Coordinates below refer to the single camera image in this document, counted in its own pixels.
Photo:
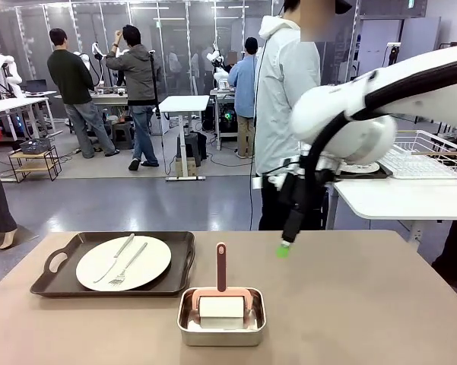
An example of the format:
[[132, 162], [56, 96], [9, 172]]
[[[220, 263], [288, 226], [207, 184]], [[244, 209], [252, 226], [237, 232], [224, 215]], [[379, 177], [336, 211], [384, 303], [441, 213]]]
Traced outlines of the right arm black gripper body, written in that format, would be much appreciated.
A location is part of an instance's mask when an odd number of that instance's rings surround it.
[[279, 191], [279, 202], [290, 210], [310, 211], [313, 198], [311, 191], [307, 189], [306, 180], [300, 175], [287, 173]]

